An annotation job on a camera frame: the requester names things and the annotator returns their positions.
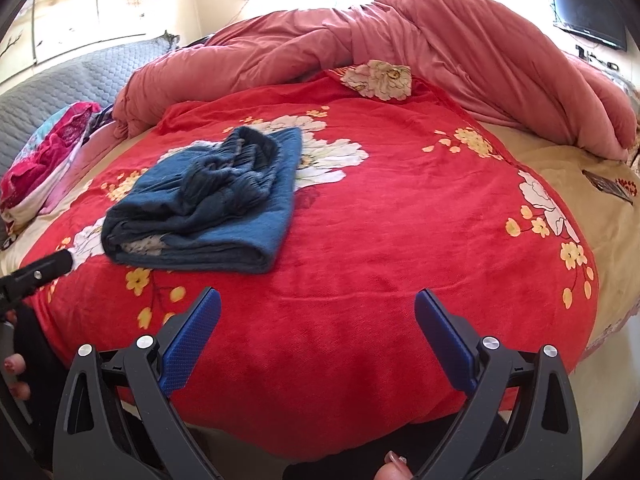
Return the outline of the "left hand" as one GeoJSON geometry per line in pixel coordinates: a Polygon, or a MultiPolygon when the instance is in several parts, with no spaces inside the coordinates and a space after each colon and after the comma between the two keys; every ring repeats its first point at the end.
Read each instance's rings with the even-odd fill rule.
{"type": "Polygon", "coordinates": [[[13,377],[13,382],[11,385],[9,385],[9,389],[14,399],[20,401],[28,401],[32,396],[32,390],[30,390],[29,384],[27,382],[24,382],[24,380],[20,379],[20,376],[22,376],[26,372],[26,361],[24,356],[22,356],[21,353],[17,351],[17,310],[9,310],[8,312],[6,312],[4,317],[6,318],[6,324],[9,324],[9,326],[12,327],[13,352],[3,360],[3,369],[6,373],[13,377]]]}

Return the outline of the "right hand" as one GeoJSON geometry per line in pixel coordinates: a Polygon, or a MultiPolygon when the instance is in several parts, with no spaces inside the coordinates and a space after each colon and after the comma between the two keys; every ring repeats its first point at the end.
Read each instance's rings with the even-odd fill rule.
{"type": "Polygon", "coordinates": [[[385,455],[384,465],[374,476],[374,480],[411,480],[413,474],[405,457],[390,451],[385,455]]]}

